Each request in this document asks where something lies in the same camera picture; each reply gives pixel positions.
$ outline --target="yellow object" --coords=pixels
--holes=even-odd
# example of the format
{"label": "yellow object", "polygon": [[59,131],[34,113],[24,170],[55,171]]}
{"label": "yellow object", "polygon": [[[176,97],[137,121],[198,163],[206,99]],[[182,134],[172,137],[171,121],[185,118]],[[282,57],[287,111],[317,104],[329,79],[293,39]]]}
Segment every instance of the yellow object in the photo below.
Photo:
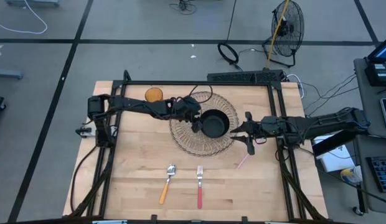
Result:
{"label": "yellow object", "polygon": [[162,100],[162,90],[156,87],[150,88],[144,94],[144,98],[150,103]]}
{"label": "yellow object", "polygon": [[160,197],[160,205],[162,205],[166,200],[167,190],[168,190],[168,183],[166,183],[166,185],[164,186],[164,189],[162,190],[162,194]]}
{"label": "yellow object", "polygon": [[289,2],[290,2],[290,0],[286,0],[285,6],[283,7],[283,11],[281,12],[281,16],[279,18],[278,25],[276,26],[275,32],[273,33],[272,43],[270,44],[270,52],[269,52],[269,55],[268,55],[268,61],[266,62],[266,68],[269,68],[270,57],[271,57],[272,52],[273,52],[273,44],[275,44],[276,34],[277,34],[278,30],[279,30],[279,27],[280,27],[280,24],[281,24],[281,20],[283,19],[283,16],[286,13],[287,6],[288,6]]}

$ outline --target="wire basket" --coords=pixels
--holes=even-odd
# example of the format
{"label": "wire basket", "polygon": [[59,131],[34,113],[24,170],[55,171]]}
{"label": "wire basket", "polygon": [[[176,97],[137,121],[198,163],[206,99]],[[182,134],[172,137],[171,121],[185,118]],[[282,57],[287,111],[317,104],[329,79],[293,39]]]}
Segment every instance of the wire basket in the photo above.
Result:
{"label": "wire basket", "polygon": [[[198,102],[207,100],[211,96],[208,91],[200,91],[191,94],[191,97]],[[171,130],[172,138],[176,144],[185,152],[199,157],[214,156],[228,149],[233,140],[230,138],[236,136],[235,133],[230,133],[231,130],[238,127],[238,118],[235,108],[224,97],[213,93],[209,101],[201,103],[202,115],[207,110],[217,109],[224,112],[229,119],[229,129],[220,138],[209,138],[203,134],[202,131],[193,133],[191,123],[179,122],[178,120],[170,120],[169,128]]]}

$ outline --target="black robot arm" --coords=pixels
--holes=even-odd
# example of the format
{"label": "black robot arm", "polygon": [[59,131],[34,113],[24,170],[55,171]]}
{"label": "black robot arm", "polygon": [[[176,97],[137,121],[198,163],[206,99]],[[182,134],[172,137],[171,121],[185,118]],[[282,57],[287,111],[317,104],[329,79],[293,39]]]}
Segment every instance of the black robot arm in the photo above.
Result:
{"label": "black robot arm", "polygon": [[132,111],[149,114],[153,118],[161,120],[176,119],[192,123],[193,132],[201,130],[200,118],[197,117],[201,106],[190,96],[171,98],[155,102],[136,100],[123,96],[98,95],[88,99],[88,117],[95,122],[96,145],[98,147],[110,147],[113,144],[111,128],[106,122],[116,113]]}
{"label": "black robot arm", "polygon": [[245,116],[247,121],[231,133],[247,133],[247,137],[237,136],[232,139],[244,142],[250,155],[255,153],[255,139],[283,138],[285,146],[293,146],[304,144],[305,139],[336,131],[364,133],[370,125],[364,112],[356,108],[344,108],[337,113],[313,118],[265,116],[261,121],[253,121],[250,112],[246,112]]}

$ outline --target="wooden tabletop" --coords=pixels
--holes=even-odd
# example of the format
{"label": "wooden tabletop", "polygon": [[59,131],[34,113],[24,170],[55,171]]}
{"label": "wooden tabletop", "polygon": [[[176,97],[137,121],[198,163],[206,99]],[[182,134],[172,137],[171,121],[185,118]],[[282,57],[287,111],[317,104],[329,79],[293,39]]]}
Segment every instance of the wooden tabletop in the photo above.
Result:
{"label": "wooden tabletop", "polygon": [[[94,95],[110,94],[112,82],[97,82]],[[128,85],[126,96],[144,100],[149,85]],[[185,96],[193,86],[155,86],[164,93],[164,99]],[[303,116],[303,107],[296,83],[282,83],[288,116]],[[214,93],[226,98],[236,109],[239,123],[245,121],[245,112],[253,119],[271,115],[268,90],[263,86],[213,86]],[[200,86],[197,91],[208,91]],[[277,93],[274,91],[278,116]],[[94,138],[81,140],[76,165],[95,145]],[[307,141],[303,148],[312,151]],[[287,221],[285,196],[281,183],[279,162],[275,159],[276,143],[255,146],[255,155],[248,157],[241,168],[240,161],[247,148],[234,142],[225,152],[212,157],[194,157],[181,150],[172,139],[169,123],[152,119],[146,114],[122,114],[113,172],[108,193],[105,218],[145,219],[152,214],[159,220],[241,220]],[[318,172],[313,156],[296,150],[301,188],[320,214],[327,217]],[[98,149],[82,164],[75,183],[75,207],[92,186]],[[159,204],[162,188],[167,179],[169,164],[177,167],[168,188],[164,205]],[[203,207],[197,209],[197,166],[204,167]],[[296,197],[291,189],[294,215],[299,217]],[[101,190],[96,196],[100,201]],[[96,203],[94,214],[98,213]],[[70,213],[70,193],[64,214]]]}

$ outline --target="black cup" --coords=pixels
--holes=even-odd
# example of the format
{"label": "black cup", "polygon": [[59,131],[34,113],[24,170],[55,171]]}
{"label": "black cup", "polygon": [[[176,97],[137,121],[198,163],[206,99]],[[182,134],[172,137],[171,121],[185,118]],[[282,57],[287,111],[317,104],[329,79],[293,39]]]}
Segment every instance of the black cup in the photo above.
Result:
{"label": "black cup", "polygon": [[207,110],[200,117],[201,131],[209,138],[220,138],[229,130],[229,118],[220,110]]}

